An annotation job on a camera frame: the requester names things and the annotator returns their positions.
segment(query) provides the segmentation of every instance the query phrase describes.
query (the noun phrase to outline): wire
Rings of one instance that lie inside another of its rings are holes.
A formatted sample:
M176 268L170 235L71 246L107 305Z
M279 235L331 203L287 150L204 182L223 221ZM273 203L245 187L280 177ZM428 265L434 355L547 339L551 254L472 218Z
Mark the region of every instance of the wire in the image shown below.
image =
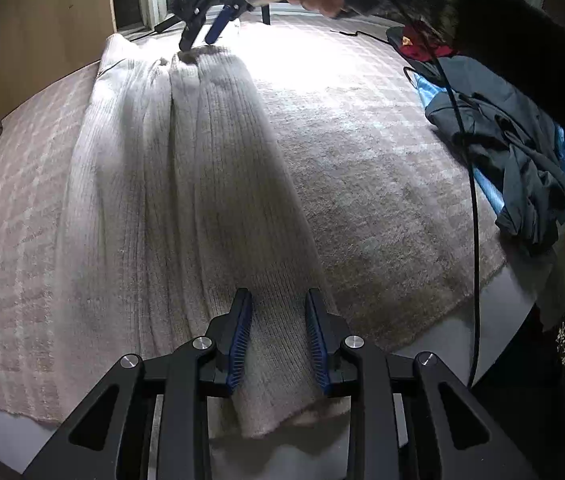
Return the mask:
M147 38L148 36L151 36L152 34L157 34L157 32L155 30L152 30L151 32L148 32L147 34L143 34L142 36L139 36L138 38L134 38L131 41L144 40L145 38Z
M114 68L115 66L120 65L120 63L122 63L123 61L127 61L126 57L123 57L122 59L116 61L114 64L112 64L111 66L105 68L102 72L98 72L96 74L96 79L98 79L100 76L106 74L107 72L109 72L112 68Z
M407 81L409 81L411 83L411 85L416 88L416 83L413 82L409 76L409 74L417 74L418 72L416 72L416 70L414 70L412 67L410 66L405 66L403 67L403 74L405 74L405 77L407 78Z
M476 199L476 184L474 182L474 174L473 174L473 165L469 158L469 150L467 149L467 132L465 131L465 126L463 124L463 118L461 117L461 111L458 108L458 103L456 101L456 97L453 94L453 89L451 89L451 84L449 83L449 79L447 78L447 74L445 70L434 54L433 49L429 45L427 38L425 37L424 33L420 29L420 27L416 26L415 21L408 15L405 8L402 4L399 3L397 0L389 0L404 16L407 20L407 25L410 25L418 34L420 41L425 46L427 53L432 58L432 62L434 63L436 69L440 73L440 76L445 84L445 89L447 90L447 94L449 95L449 99L451 102L451 107L453 108L453 113L456 117L456 121L458 122L458 128L461 131L461 138L463 140L463 149L465 155L465 162L467 164L467 172L469 173L469 189L471 192L471 212L473 215L473 231L474 231L474 342L472 348L472 355L471 355L471 365L469 367L469 380L467 380L467 387L471 388L473 386L474 380L476 378L476 370L479 364L479 354L480 354L480 255L479 255L479 211L478 211L478 202Z
M381 38L374 36L373 34L369 34L368 32L363 32L361 30L356 30L356 32L345 32L344 30L334 30L332 28L331 32L337 32L338 34L342 34L343 36L351 36L352 38L357 38L359 34L362 34L363 36L367 36L368 38L371 38L372 40L380 41L381 43L384 43L385 45L391 44L387 40L382 40Z

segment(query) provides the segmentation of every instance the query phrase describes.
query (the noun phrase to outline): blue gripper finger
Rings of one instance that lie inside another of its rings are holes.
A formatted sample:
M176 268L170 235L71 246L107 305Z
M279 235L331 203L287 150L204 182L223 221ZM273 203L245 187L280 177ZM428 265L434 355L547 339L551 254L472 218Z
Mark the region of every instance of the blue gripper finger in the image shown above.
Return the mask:
M235 10L233 7L225 5L220 14L216 17L216 20L211 25L207 36L204 37L204 41L208 45L213 45L218 41L220 34L227 27L227 23L234 19Z

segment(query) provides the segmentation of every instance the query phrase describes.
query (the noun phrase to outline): ribbed knit fabric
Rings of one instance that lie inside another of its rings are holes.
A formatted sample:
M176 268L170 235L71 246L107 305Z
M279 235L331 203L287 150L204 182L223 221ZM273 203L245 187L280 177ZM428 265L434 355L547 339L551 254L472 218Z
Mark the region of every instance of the ribbed knit fabric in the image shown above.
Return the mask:
M228 52L165 59L108 40L56 254L65 416L121 355L202 335L239 286L255 309L245 380L234 410L212 404L211 434L236 415L243 434L266 433L319 398L304 326L306 290L327 290L319 256L256 89Z

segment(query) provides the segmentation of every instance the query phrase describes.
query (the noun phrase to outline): pile of clothes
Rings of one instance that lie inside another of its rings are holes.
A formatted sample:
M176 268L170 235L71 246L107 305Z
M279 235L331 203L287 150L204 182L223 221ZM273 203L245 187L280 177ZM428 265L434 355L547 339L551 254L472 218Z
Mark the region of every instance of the pile of clothes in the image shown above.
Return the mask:
M445 71L463 120L463 139L445 84L420 35L387 30L387 40L411 65L405 75L427 119L461 158L496 213L500 230L531 254L550 248L565 221L565 131L513 85L475 59L427 37Z

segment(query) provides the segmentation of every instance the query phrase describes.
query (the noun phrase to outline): wooden wall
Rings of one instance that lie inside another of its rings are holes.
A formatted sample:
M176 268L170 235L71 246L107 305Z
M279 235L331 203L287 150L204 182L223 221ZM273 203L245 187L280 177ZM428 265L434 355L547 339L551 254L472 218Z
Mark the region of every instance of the wooden wall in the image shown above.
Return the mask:
M0 116L101 56L112 0L0 0Z

